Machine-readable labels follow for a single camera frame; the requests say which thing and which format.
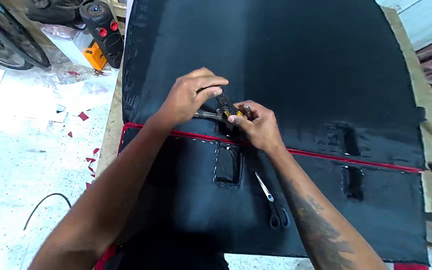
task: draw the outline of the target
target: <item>concrete floor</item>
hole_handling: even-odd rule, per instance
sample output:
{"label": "concrete floor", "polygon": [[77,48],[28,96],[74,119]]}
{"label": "concrete floor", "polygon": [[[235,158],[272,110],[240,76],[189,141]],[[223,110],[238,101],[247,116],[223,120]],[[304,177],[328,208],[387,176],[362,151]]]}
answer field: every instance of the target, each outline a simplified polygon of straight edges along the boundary
{"label": "concrete floor", "polygon": [[[68,206],[59,196],[48,198],[23,230],[29,214],[51,193],[63,193],[75,203],[85,183],[93,180],[85,158],[93,157],[104,136],[111,100],[85,111],[89,116],[86,121],[74,113],[67,114],[63,122],[49,120],[54,117],[54,108],[48,104],[58,96],[55,85],[94,74],[65,61],[57,52],[48,56],[53,63],[51,69],[7,70],[0,83],[0,270],[27,269],[44,239],[68,212]],[[68,75],[66,71],[81,75]],[[313,269],[305,258],[225,257],[232,270]],[[432,264],[432,249],[429,259]]]}

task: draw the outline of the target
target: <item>black fabric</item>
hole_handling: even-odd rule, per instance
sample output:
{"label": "black fabric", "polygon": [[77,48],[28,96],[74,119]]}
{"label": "black fabric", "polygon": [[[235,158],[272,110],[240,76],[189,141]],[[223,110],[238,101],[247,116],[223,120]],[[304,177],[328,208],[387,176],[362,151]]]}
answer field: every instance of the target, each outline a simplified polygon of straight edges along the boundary
{"label": "black fabric", "polygon": [[[289,148],[424,166],[411,79],[374,1],[141,0],[127,33],[124,122],[145,123],[177,77],[206,66],[233,101],[271,108]],[[206,119],[177,129],[227,135]]]}
{"label": "black fabric", "polygon": [[[129,128],[124,133],[121,150],[137,132]],[[269,203],[255,172],[275,202],[289,209],[269,159],[252,146],[232,145],[230,149],[242,157],[238,184],[215,181],[219,154],[228,158],[216,141],[169,136],[121,238],[156,227],[162,232],[203,235],[212,239],[219,252],[307,256],[294,222],[287,229],[269,227]],[[384,261],[428,264],[419,174],[293,156]],[[235,169],[230,164],[222,168],[227,178]],[[359,186],[361,196],[348,191],[358,190],[354,185]]]}
{"label": "black fabric", "polygon": [[178,233],[166,227],[141,231],[107,261],[105,270],[229,270],[224,254],[205,234]]}

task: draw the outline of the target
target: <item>red trim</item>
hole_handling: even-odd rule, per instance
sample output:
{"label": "red trim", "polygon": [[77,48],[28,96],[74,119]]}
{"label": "red trim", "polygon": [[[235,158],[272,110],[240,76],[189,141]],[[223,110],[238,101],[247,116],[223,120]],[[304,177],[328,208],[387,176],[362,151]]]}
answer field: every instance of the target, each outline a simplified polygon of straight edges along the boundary
{"label": "red trim", "polygon": [[[123,131],[121,133],[121,142],[119,145],[121,145],[121,143],[123,142],[123,134],[128,128],[134,127],[134,128],[141,129],[143,126],[144,126],[144,124],[137,124],[137,123],[133,123],[133,122],[124,123]],[[235,140],[231,140],[231,139],[223,139],[223,138],[210,136],[210,135],[202,135],[202,134],[197,134],[197,133],[184,132],[184,131],[180,131],[180,130],[173,130],[173,131],[171,131],[170,134],[173,136],[181,136],[181,137],[200,139],[200,140],[208,140],[208,141],[216,140],[216,141],[229,143],[229,144],[241,144],[242,143],[241,141],[235,141]],[[348,157],[331,156],[331,155],[313,153],[313,152],[296,150],[296,149],[291,149],[291,148],[287,148],[287,150],[291,154],[300,155],[300,156],[308,156],[308,157],[315,157],[315,158],[321,158],[321,159],[327,159],[327,160],[339,161],[339,162],[345,162],[345,163],[353,163],[353,164],[359,164],[359,165],[388,168],[388,169],[394,169],[394,170],[399,170],[399,171],[405,171],[408,173],[423,172],[423,169],[407,167],[407,166],[400,166],[400,165],[395,165],[395,164],[356,160],[356,159],[351,159]]]}

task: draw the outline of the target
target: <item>fingers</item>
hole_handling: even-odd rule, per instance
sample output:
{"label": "fingers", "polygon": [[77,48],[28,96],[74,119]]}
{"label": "fingers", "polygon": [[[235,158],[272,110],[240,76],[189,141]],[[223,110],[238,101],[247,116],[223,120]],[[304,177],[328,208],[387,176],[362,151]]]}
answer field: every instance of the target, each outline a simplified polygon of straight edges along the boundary
{"label": "fingers", "polygon": [[207,69],[206,67],[201,67],[200,69],[189,72],[183,77],[196,78],[200,76],[214,76],[214,73],[211,70]]}
{"label": "fingers", "polygon": [[243,105],[251,106],[251,113],[254,114],[256,117],[261,116],[264,113],[267,113],[268,111],[270,111],[270,109],[268,109],[267,107],[265,107],[259,103],[256,103],[255,101],[252,101],[252,100],[234,103],[234,107],[237,107],[240,110],[243,109]]}
{"label": "fingers", "polygon": [[239,116],[239,115],[230,115],[227,118],[227,120],[233,124],[237,124],[242,129],[244,129],[244,131],[246,131],[246,132],[251,130],[251,128],[254,126],[253,122],[251,122],[248,119],[244,118],[243,116]]}
{"label": "fingers", "polygon": [[221,93],[223,93],[223,89],[219,86],[212,86],[202,90],[194,98],[196,109],[200,108],[208,99],[219,96]]}
{"label": "fingers", "polygon": [[191,83],[194,83],[196,90],[204,89],[210,86],[225,86],[229,83],[229,81],[223,77],[219,76],[200,76],[196,78],[190,78]]}

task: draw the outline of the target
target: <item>red fabric scrap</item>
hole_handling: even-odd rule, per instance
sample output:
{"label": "red fabric scrap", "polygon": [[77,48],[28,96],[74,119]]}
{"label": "red fabric scrap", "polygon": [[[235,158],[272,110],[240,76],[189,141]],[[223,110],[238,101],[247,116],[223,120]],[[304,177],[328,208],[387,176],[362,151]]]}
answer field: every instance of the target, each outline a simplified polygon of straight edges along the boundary
{"label": "red fabric scrap", "polygon": [[83,121],[87,120],[89,116],[87,116],[84,112],[81,112],[78,114],[79,118],[81,118]]}
{"label": "red fabric scrap", "polygon": [[414,263],[394,263],[394,270],[429,270],[429,267]]}

